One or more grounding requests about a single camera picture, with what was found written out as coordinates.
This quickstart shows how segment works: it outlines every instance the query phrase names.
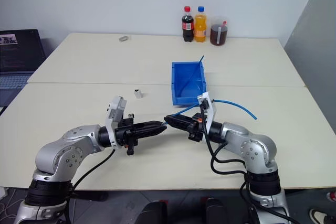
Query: floor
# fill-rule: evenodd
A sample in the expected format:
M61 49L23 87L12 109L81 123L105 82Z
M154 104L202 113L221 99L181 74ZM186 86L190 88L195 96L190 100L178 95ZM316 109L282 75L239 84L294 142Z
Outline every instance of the floor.
M336 202L326 199L330 189L309 189L301 191L286 191L287 201L292 217L301 224L312 223L307 215L310 208L317 208L336 216ZM8 196L1 203L7 204L13 188L8 190ZM11 202L25 197L26 190L16 189ZM245 205L237 190L163 190L163 191L110 191L103 201L76 199L74 223L118 223L133 224L143 207L151 201L167 200L170 223L197 224L200 218L201 201L206 197L216 197L226 206L230 224L242 224L245 216ZM71 200L70 217L73 217L74 200ZM7 213L15 214L19 202L10 207ZM13 223L14 219L1 220L1 224Z

